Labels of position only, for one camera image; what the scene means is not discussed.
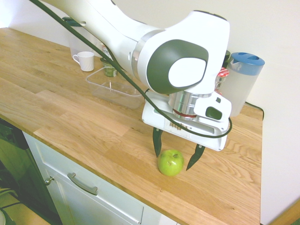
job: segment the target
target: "white wall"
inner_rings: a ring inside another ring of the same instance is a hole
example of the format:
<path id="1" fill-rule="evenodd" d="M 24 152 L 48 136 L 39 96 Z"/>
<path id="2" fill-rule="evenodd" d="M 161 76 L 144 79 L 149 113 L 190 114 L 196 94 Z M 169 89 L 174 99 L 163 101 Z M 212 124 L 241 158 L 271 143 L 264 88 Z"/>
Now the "white wall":
<path id="1" fill-rule="evenodd" d="M 252 53 L 266 61 L 248 101 L 266 114 L 261 223 L 267 225 L 300 197 L 300 1 L 114 1 L 128 16 L 161 28 L 179 22 L 194 9 L 219 14 L 231 24 L 228 50 Z M 4 4 L 12 15 L 11 28 L 68 46 L 66 31 L 28 0 L 4 0 Z"/>

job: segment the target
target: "plastic storage box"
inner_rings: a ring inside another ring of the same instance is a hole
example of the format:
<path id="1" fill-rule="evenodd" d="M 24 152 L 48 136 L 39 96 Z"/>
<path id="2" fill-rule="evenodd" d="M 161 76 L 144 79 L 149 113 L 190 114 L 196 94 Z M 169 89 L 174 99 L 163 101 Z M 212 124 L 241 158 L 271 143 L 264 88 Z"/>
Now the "plastic storage box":
<path id="1" fill-rule="evenodd" d="M 130 109 L 138 108 L 144 103 L 144 98 L 120 74 L 107 77 L 105 67 L 87 76 L 86 81 L 93 96 L 126 106 Z"/>

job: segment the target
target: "cabinet drawer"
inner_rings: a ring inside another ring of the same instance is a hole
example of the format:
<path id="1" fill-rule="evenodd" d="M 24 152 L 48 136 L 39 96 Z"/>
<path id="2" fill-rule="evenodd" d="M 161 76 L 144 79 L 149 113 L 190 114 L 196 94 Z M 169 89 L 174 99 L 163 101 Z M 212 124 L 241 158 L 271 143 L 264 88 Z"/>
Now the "cabinet drawer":
<path id="1" fill-rule="evenodd" d="M 129 194 L 118 189 L 114 185 L 96 176 L 92 172 L 86 170 L 82 166 L 73 162 L 69 158 L 63 156 L 49 146 L 41 143 L 35 138 L 26 135 L 26 139 L 30 139 L 28 143 L 32 154 L 39 168 L 45 165 L 59 172 L 62 176 L 69 179 L 68 174 L 75 173 L 74 179 L 88 187 L 97 187 L 97 195 L 86 192 L 86 195 L 97 201 L 107 203 L 126 217 L 141 224 L 145 205 L 130 196 Z"/>

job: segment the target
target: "dishwasher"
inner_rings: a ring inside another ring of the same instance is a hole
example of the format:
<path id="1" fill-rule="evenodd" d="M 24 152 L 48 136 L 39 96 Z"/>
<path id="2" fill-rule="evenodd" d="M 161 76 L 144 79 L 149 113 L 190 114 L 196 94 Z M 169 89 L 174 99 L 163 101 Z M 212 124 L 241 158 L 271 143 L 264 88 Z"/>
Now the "dishwasher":
<path id="1" fill-rule="evenodd" d="M 13 189 L 19 201 L 44 217 L 60 222 L 22 131 L 1 118 L 0 187 Z"/>

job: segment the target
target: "jar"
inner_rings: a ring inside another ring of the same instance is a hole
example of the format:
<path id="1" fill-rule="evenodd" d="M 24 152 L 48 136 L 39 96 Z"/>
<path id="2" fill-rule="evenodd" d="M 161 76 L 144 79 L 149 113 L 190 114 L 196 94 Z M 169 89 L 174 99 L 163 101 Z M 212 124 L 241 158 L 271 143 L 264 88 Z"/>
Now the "jar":
<path id="1" fill-rule="evenodd" d="M 104 58 L 100 59 L 103 67 L 104 67 L 104 74 L 105 76 L 109 77 L 115 77 L 117 76 L 118 71 L 113 67 L 108 61 L 106 61 Z"/>
<path id="2" fill-rule="evenodd" d="M 222 67 L 220 72 L 218 73 L 215 81 L 215 92 L 222 95 L 220 92 L 220 88 L 224 84 L 224 81 L 226 80 L 226 77 L 229 75 L 228 69 Z"/>

